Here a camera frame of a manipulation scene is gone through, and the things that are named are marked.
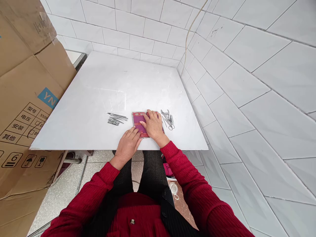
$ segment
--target person's left hand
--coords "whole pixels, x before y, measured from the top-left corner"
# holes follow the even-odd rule
[[[140,133],[138,128],[132,127],[127,130],[118,143],[115,156],[111,159],[110,164],[117,170],[121,170],[123,166],[132,158],[137,151],[139,143],[142,139],[139,138]]]

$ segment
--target blue label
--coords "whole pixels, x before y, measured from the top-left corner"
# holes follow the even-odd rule
[[[45,87],[45,89],[38,95],[37,98],[39,98],[52,109],[54,109],[59,102],[59,99],[57,99],[57,97],[54,96],[54,94],[47,87]]]

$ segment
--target white wire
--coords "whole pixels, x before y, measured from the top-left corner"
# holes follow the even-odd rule
[[[196,18],[198,17],[198,15],[200,14],[200,12],[202,11],[203,7],[206,5],[207,1],[208,1],[208,0],[205,1],[205,3],[203,4],[203,6],[201,7],[201,9],[199,10],[199,12],[197,13],[197,16],[196,16],[196,17],[194,18],[194,20],[192,21],[191,26],[190,26],[190,28],[189,28],[189,30],[188,30],[187,37],[186,37],[186,39],[185,39],[184,64],[183,64],[183,69],[182,69],[182,72],[181,72],[181,75],[180,75],[180,76],[182,76],[182,73],[183,73],[184,67],[185,67],[185,62],[186,62],[186,60],[187,60],[187,49],[188,49],[187,43],[188,43],[188,36],[189,36],[190,30],[191,30],[191,27],[192,27],[193,23],[195,22]]]

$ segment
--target red knit sleeve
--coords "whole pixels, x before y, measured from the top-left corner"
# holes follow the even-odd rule
[[[113,188],[119,171],[109,162],[93,175],[77,196],[52,220],[42,237],[81,236],[83,225],[97,212],[105,194]]]
[[[254,237],[172,141],[160,150],[182,187],[184,199],[199,230],[211,236]]]

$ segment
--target tabletop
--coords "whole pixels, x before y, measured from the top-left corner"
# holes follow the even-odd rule
[[[33,141],[30,150],[116,150],[133,126],[132,112],[169,109],[175,129],[164,131],[181,150],[208,150],[175,68],[91,52]],[[107,123],[109,114],[128,117]],[[144,138],[139,150],[159,150]]]

